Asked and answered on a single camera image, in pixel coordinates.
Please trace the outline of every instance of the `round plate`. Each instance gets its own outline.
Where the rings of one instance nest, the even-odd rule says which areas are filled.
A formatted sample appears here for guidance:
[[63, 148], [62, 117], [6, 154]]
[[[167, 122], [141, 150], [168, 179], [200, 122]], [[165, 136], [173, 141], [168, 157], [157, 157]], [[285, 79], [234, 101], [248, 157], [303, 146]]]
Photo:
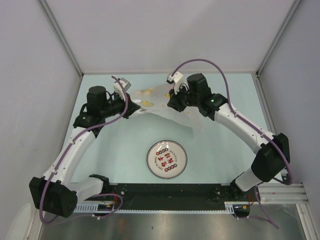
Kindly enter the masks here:
[[177, 142], [164, 140], [150, 148], [146, 162], [150, 171], [157, 177], [172, 179], [185, 170], [187, 154]]

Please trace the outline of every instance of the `gray wall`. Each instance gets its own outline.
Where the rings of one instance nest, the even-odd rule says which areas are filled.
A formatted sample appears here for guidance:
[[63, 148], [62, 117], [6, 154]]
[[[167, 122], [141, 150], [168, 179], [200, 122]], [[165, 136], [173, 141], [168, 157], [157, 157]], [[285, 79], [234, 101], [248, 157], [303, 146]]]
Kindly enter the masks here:
[[[254, 72], [294, 0], [47, 0], [88, 73]], [[204, 63], [183, 71], [205, 70]]]
[[25, 203], [29, 181], [56, 158], [79, 88], [37, 1], [0, 8], [0, 239]]
[[261, 74], [276, 129], [289, 136], [295, 182], [320, 224], [320, 1], [304, 1]]

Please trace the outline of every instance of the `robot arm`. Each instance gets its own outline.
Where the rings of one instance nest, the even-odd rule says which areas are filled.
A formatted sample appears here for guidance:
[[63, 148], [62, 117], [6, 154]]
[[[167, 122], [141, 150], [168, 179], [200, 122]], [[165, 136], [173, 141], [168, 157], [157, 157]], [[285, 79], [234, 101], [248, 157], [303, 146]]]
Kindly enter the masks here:
[[[125, 91], [130, 87], [130, 83], [124, 78], [119, 79], [119, 82]], [[37, 209], [40, 208], [41, 197], [48, 181], [50, 182], [45, 192], [43, 210], [65, 218], [73, 213], [78, 201], [100, 193], [109, 193], [110, 185], [107, 177], [93, 174], [76, 184], [71, 184], [71, 179], [82, 156], [98, 137], [103, 126], [89, 131], [86, 129], [104, 124], [106, 118], [122, 113], [126, 105], [125, 94], [128, 108], [123, 117], [127, 119], [140, 107], [131, 101], [129, 94], [123, 92], [117, 83], [114, 85], [114, 93], [109, 98], [103, 86], [93, 86], [89, 89], [86, 96], [87, 103], [82, 106], [79, 116], [75, 119], [74, 129], [66, 146], [43, 176], [33, 177], [29, 183]]]
[[[167, 82], [174, 84], [173, 89], [169, 92], [168, 107], [178, 112], [182, 112], [187, 106], [197, 107], [204, 117], [209, 117], [211, 120], [227, 127], [256, 154], [251, 167], [235, 178], [231, 184], [246, 192], [261, 182], [269, 182], [285, 167], [283, 159], [272, 144], [237, 117], [240, 114], [239, 111], [233, 108], [236, 112], [234, 114], [224, 96], [219, 93], [211, 93], [207, 80], [202, 73], [189, 76], [187, 85], [183, 81], [183, 75], [179, 72], [176, 72], [172, 77], [169, 76]], [[248, 121], [268, 136], [290, 162], [289, 140], [283, 133], [275, 135], [255, 125], [250, 120]]]

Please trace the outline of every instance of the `purple cable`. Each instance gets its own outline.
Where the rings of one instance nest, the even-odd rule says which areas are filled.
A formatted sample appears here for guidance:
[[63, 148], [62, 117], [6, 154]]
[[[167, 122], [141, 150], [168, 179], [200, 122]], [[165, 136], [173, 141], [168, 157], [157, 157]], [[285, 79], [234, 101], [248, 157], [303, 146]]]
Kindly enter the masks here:
[[[108, 122], [105, 122], [105, 123], [101, 123], [101, 124], [98, 124], [98, 125], [95, 125], [95, 126], [91, 126], [91, 127], [88, 127], [87, 129], [81, 131], [78, 135], [76, 135], [76, 136], [74, 137], [74, 139], [72, 140], [73, 142], [75, 142], [82, 134], [84, 134], [84, 133], [86, 133], [86, 132], [88, 132], [88, 131], [91, 131], [92, 129], [96, 129], [96, 128], [100, 128], [100, 127], [103, 127], [103, 126], [112, 124], [112, 123], [114, 123], [115, 121], [119, 120], [120, 118], [122, 118], [122, 117], [125, 115], [125, 113], [126, 113], [126, 111], [127, 111], [127, 109], [128, 109], [128, 96], [127, 96], [126, 90], [125, 90], [125, 88], [122, 86], [122, 84], [121, 84], [121, 82], [119, 81], [118, 78], [116, 78], [116, 77], [113, 76], [113, 75], [112, 75], [111, 77], [120, 85], [121, 90], [124, 92], [125, 107], [124, 107], [123, 112], [122, 112], [119, 116], [117, 116], [115, 119], [113, 119], [113, 120], [111, 120], [111, 121], [108, 121]], [[55, 171], [55, 172], [52, 172], [52, 173], [51, 173], [51, 175], [49, 176], [48, 180], [46, 181], [46, 183], [45, 183], [45, 185], [44, 185], [43, 192], [42, 192], [41, 199], [40, 199], [39, 215], [40, 215], [40, 220], [41, 220], [41, 222], [42, 222], [43, 224], [45, 224], [45, 225], [48, 225], [48, 224], [52, 223], [52, 222], [53, 222], [54, 220], [56, 220], [57, 217], [58, 217], [58, 216], [56, 215], [56, 216], [55, 216], [53, 219], [51, 219], [50, 221], [46, 221], [46, 220], [44, 219], [44, 214], [43, 214], [44, 201], [45, 201], [45, 196], [46, 196], [46, 193], [47, 193], [49, 184], [50, 184], [52, 178], [54, 177], [55, 173], [57, 172], [59, 166], [61, 165], [62, 161], [63, 161], [64, 158], [66, 157], [66, 155], [67, 155], [67, 153], [68, 153], [68, 151], [70, 150], [70, 148], [71, 148], [72, 145], [73, 145], [73, 144], [70, 143], [70, 144], [66, 147], [66, 149], [64, 150], [63, 154], [61, 155], [58, 163], [57, 163], [56, 166], [54, 167], [54, 171]]]
[[[274, 177], [273, 179], [276, 180], [277, 182], [281, 183], [281, 184], [285, 184], [285, 185], [291, 185], [293, 183], [293, 175], [292, 175], [292, 169], [286, 159], [286, 156], [283, 154], [283, 152], [281, 151], [281, 149], [274, 143], [274, 141], [272, 141], [272, 139], [270, 139], [268, 136], [266, 136], [259, 128], [257, 128], [255, 125], [253, 125], [251, 122], [249, 122], [248, 120], [246, 120], [244, 117], [242, 117], [241, 115], [239, 115], [235, 110], [234, 108], [232, 107], [232, 104], [231, 104], [231, 99], [230, 99], [230, 92], [229, 92], [229, 85], [228, 85], [228, 81], [227, 81], [227, 78], [224, 74], [224, 72], [222, 71], [222, 69], [217, 65], [215, 64], [214, 62], [210, 61], [210, 60], [207, 60], [207, 59], [203, 59], [203, 58], [195, 58], [195, 59], [191, 59], [191, 60], [188, 60], [188, 61], [185, 61], [183, 63], [181, 63], [174, 71], [173, 73], [171, 74], [171, 77], [174, 76], [174, 74], [185, 64], [188, 64], [188, 63], [191, 63], [191, 62], [206, 62], [206, 63], [209, 63], [213, 66], [216, 67], [216, 69], [218, 69], [218, 71], [221, 73], [222, 77], [223, 77], [223, 80], [224, 80], [224, 84], [225, 84], [225, 89], [226, 89], [226, 97], [228, 99], [228, 105], [229, 105], [229, 108], [230, 110], [232, 111], [232, 113], [238, 117], [239, 119], [241, 119], [244, 123], [246, 123], [247, 125], [249, 125], [251, 128], [253, 128], [257, 133], [260, 134], [261, 137], [265, 138], [269, 143], [272, 144], [272, 146], [274, 146], [274, 148], [278, 151], [278, 153], [280, 154], [282, 160], [284, 161], [284, 164], [285, 164], [285, 167], [287, 169], [287, 172], [288, 172], [288, 175], [289, 175], [289, 179], [290, 179], [290, 182], [289, 184], [285, 184], [283, 181], [277, 179], [276, 177]], [[255, 189], [254, 189], [254, 194], [255, 194], [255, 198], [257, 199], [257, 202], [261, 208], [261, 210], [263, 211], [264, 215], [267, 217], [264, 218], [264, 217], [261, 217], [261, 216], [249, 216], [249, 217], [239, 217], [239, 219], [260, 219], [260, 220], [264, 220], [264, 221], [267, 221], [268, 223], [272, 224], [276, 229], [279, 229], [278, 225], [275, 224], [275, 222], [269, 217], [268, 213], [265, 211], [265, 209], [263, 208], [259, 198], [258, 198], [258, 191], [257, 191], [258, 187], [255, 186]]]
[[258, 198], [258, 187], [257, 186], [254, 187], [254, 195], [255, 195], [255, 198], [256, 198], [261, 210], [263, 211], [264, 215], [266, 216], [266, 218], [261, 217], [261, 216], [238, 217], [236, 214], [234, 214], [236, 219], [259, 219], [259, 220], [263, 220], [263, 221], [266, 221], [266, 222], [272, 224], [277, 230], [279, 230], [279, 226], [271, 219], [271, 217], [268, 215], [268, 213], [266, 212], [266, 210], [262, 206], [262, 204], [261, 204], [261, 202], [260, 202], [260, 200]]
[[272, 139], [270, 139], [267, 135], [265, 135], [259, 128], [257, 128], [255, 125], [253, 125], [251, 122], [249, 122], [248, 120], [246, 120], [244, 117], [242, 117], [241, 115], [239, 115], [235, 110], [234, 108], [232, 107], [232, 104], [231, 104], [231, 99], [230, 99], [230, 93], [229, 93], [229, 85], [228, 85], [228, 81], [227, 81], [227, 78], [224, 74], [224, 72], [222, 71], [222, 69], [217, 65], [215, 64], [214, 62], [210, 61], [210, 60], [207, 60], [207, 59], [203, 59], [203, 58], [195, 58], [195, 59], [191, 59], [191, 60], [188, 60], [188, 61], [185, 61], [183, 63], [181, 63], [174, 71], [173, 73], [171, 74], [171, 77], [174, 76], [174, 74], [185, 64], [188, 64], [188, 63], [191, 63], [191, 62], [206, 62], [206, 63], [209, 63], [213, 66], [216, 67], [216, 69], [218, 69], [218, 71], [221, 73], [222, 77], [223, 77], [223, 80], [224, 80], [224, 84], [225, 84], [225, 89], [226, 89], [226, 97], [228, 99], [228, 105], [229, 105], [229, 108], [230, 110], [232, 111], [232, 113], [237, 116], [239, 119], [241, 119], [243, 122], [245, 122], [247, 125], [249, 125], [251, 128], [253, 128], [257, 133], [259, 133], [262, 137], [264, 137], [269, 143], [272, 144], [272, 146], [274, 146], [274, 148], [278, 151], [278, 153], [280, 154], [282, 160], [284, 161], [284, 164], [285, 164], [285, 167], [287, 169], [287, 172], [288, 172], [288, 175], [289, 175], [289, 179], [290, 179], [290, 183], [289, 184], [285, 184], [283, 181], [277, 179], [276, 177], [274, 177], [273, 179], [276, 180], [277, 182], [281, 183], [281, 184], [285, 184], [285, 185], [291, 185], [293, 183], [293, 174], [292, 174], [292, 169], [288, 163], [288, 160], [286, 159], [286, 156], [284, 155], [284, 153], [281, 151], [281, 149], [275, 144], [274, 141], [272, 141]]
[[124, 204], [124, 199], [120, 195], [115, 194], [115, 193], [93, 195], [91, 198], [106, 197], [106, 196], [114, 196], [114, 197], [117, 197], [120, 199], [120, 205], [116, 209], [109, 212], [107, 215], [98, 217], [98, 216], [93, 216], [92, 214], [81, 214], [81, 215], [77, 215], [72, 218], [68, 218], [66, 220], [60, 221], [56, 225], [64, 224], [64, 223], [69, 222], [71, 220], [82, 218], [82, 217], [94, 217], [94, 218], [99, 218], [99, 219], [105, 219], [105, 218], [110, 217], [111, 215], [113, 215], [116, 211], [118, 211], [122, 207], [122, 205]]

